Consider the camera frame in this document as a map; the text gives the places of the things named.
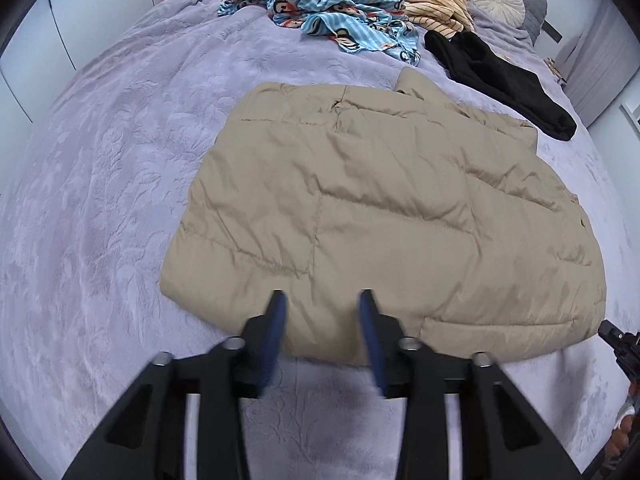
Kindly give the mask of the person's right hand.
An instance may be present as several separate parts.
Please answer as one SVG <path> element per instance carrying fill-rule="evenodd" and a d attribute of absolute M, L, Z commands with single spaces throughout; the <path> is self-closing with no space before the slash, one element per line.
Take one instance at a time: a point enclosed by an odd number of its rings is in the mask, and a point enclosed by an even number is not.
<path fill-rule="evenodd" d="M 605 456 L 614 458 L 620 456 L 629 448 L 630 433 L 637 409 L 634 407 L 639 399 L 638 386 L 632 385 L 629 388 L 626 400 L 617 414 L 616 424 L 612 430 L 611 437 L 605 445 Z"/>

